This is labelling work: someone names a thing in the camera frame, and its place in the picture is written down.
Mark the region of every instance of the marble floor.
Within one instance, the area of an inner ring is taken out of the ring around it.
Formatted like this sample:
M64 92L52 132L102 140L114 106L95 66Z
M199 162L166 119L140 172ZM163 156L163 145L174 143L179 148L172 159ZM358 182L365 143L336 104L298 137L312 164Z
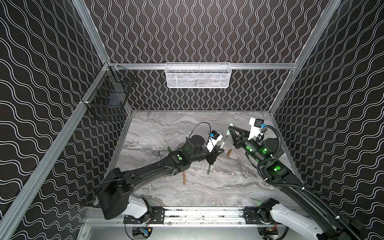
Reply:
M185 143L185 137L199 122L209 122L212 130L225 136L229 123L250 129L249 118L264 119L272 124L267 112L134 112L129 132L126 136L117 167L122 171L133 170L157 161L157 151L161 158ZM209 127L199 125L194 131L207 136ZM265 138L273 137L268 130ZM263 182L247 160L243 150L233 147L229 135L225 152L221 154L208 175L208 162L194 162L186 170L187 185L183 175L159 179L134 193L136 197L146 197L151 205L167 206L258 206L272 197L287 207L297 206L287 195ZM230 157L227 152L232 149ZM288 167L291 164L284 154L280 160Z

